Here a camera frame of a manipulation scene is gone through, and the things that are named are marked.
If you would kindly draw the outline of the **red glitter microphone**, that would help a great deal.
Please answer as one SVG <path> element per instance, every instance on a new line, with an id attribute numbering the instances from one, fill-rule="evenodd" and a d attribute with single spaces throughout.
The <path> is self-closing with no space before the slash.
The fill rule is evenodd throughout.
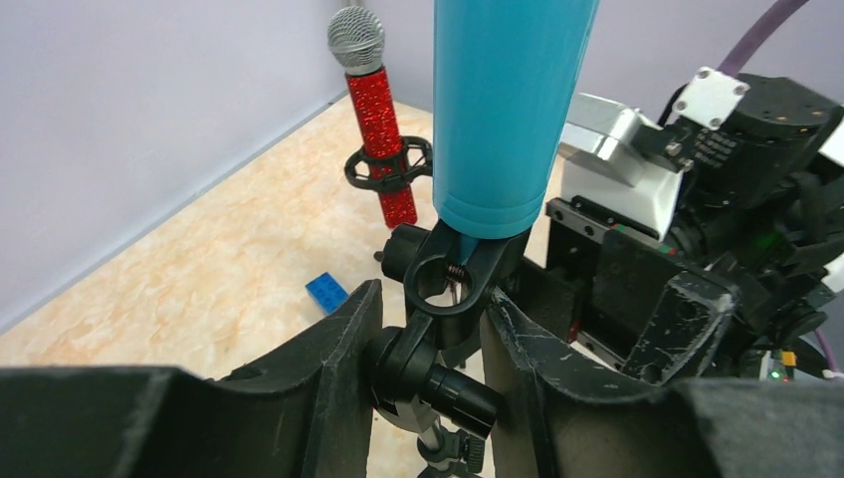
<path id="1" fill-rule="evenodd" d="M 401 134 L 383 66 L 385 32 L 380 20 L 362 6 L 343 7 L 328 24 L 327 40 L 345 71 L 362 146 L 374 157 L 395 154 Z"/>

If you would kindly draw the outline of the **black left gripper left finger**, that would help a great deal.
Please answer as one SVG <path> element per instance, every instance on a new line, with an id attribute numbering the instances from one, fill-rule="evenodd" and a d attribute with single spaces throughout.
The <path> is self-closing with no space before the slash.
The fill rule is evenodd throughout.
<path id="1" fill-rule="evenodd" d="M 5 477 L 362 477 L 380 331 L 368 280 L 331 315 L 220 379 L 172 366 L 1 371 Z"/>

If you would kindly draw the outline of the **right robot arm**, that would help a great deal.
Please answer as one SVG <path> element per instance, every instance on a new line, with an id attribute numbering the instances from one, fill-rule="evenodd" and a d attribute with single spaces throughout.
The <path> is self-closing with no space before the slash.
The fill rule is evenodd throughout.
<path id="1" fill-rule="evenodd" d="M 543 265 L 505 291 L 534 322 L 628 376 L 742 376 L 826 320 L 843 252 L 834 101 L 787 77 L 703 68 L 657 120 L 570 105 Z"/>

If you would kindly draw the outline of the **black tripod stand with clip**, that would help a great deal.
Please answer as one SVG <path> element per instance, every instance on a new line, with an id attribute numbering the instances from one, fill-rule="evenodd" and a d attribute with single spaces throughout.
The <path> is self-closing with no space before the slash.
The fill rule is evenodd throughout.
<path id="1" fill-rule="evenodd" d="M 458 367 L 480 349 L 480 319 L 529 235 L 473 241 L 443 221 L 432 230 L 401 224 L 381 251 L 383 274 L 403 286 L 406 324 L 367 345 L 364 376 L 378 414 L 416 434 L 423 477 L 483 469 L 503 398 Z"/>

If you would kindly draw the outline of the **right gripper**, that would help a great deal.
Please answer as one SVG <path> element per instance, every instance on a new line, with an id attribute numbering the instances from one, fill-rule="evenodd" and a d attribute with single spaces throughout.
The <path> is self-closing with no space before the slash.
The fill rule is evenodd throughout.
<path id="1" fill-rule="evenodd" d="M 503 289 L 534 322 L 651 384 L 698 376 L 738 307 L 738 288 L 629 224 L 599 226 L 548 202 L 544 265 L 524 258 Z"/>

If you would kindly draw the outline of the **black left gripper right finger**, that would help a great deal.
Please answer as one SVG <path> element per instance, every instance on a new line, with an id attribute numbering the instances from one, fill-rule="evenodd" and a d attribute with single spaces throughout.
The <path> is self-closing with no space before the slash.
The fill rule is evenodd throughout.
<path id="1" fill-rule="evenodd" d="M 839 477 L 843 387 L 681 379 L 611 370 L 496 292 L 481 323 L 484 376 L 504 405 L 499 477 Z"/>

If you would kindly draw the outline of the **black tripod stand with shockmount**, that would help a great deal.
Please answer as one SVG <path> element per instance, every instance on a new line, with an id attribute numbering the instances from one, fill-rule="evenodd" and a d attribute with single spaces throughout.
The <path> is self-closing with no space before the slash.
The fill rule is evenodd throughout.
<path id="1" fill-rule="evenodd" d="M 433 146 L 415 135 L 400 137 L 401 147 L 392 155 L 374 157 L 364 146 L 345 162 L 343 173 L 356 189 L 373 191 L 385 225 L 394 230 L 401 225 L 415 225 L 418 220 L 412 182 L 433 173 Z"/>

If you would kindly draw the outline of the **teal microphone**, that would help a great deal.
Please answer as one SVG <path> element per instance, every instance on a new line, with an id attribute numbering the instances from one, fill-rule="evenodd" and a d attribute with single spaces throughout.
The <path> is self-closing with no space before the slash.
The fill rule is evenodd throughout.
<path id="1" fill-rule="evenodd" d="M 433 203 L 458 258 L 534 224 L 598 5 L 434 5 Z"/>

